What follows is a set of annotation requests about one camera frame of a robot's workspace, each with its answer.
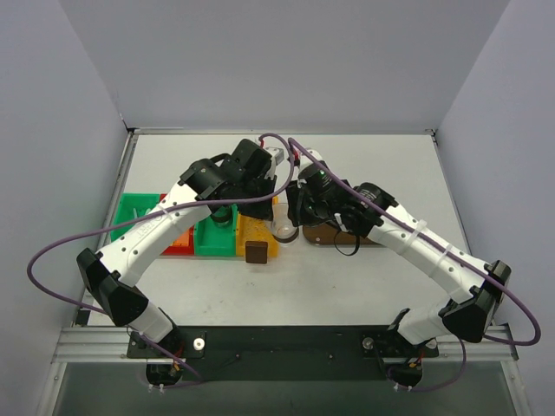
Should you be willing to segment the clear glass cup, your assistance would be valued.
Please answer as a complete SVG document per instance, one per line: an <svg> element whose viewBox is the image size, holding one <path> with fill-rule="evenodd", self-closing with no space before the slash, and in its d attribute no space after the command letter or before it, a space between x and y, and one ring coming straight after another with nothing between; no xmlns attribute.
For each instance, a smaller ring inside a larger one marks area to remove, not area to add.
<svg viewBox="0 0 555 416"><path fill-rule="evenodd" d="M233 220L233 209L230 205L220 206L210 216L211 220L218 227L228 227Z"/></svg>
<svg viewBox="0 0 555 416"><path fill-rule="evenodd" d="M280 244L292 244L299 236L299 229L288 216L289 206L286 203L277 203L272 206L273 219L270 224L270 232L274 239Z"/></svg>

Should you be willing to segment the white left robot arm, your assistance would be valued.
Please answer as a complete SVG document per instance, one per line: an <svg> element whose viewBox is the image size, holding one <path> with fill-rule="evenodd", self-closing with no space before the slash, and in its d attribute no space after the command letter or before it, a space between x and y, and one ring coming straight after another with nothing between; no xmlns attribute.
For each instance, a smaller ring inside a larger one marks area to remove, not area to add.
<svg viewBox="0 0 555 416"><path fill-rule="evenodd" d="M193 162L166 196L153 208L153 217L132 226L97 252L83 250L76 258L89 293L118 327L129 326L147 338L158 356L172 354L178 345L170 318L137 288L150 264L178 237L217 209L206 201L257 201L250 212L271 217L276 167L283 150L264 149L243 139L232 153Z"/></svg>

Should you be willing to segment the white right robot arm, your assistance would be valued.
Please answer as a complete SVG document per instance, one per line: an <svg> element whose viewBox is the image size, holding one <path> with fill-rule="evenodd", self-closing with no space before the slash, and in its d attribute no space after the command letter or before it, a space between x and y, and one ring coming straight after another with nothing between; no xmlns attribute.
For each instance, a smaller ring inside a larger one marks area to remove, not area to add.
<svg viewBox="0 0 555 416"><path fill-rule="evenodd" d="M292 223L328 224L356 240L367 238L403 257L447 293L445 302L428 309L404 309L395 318L393 330L409 344L417 346L446 334L480 342L502 302L510 267L458 250L379 186L338 184L326 166L314 150L299 156L297 178L286 190Z"/></svg>

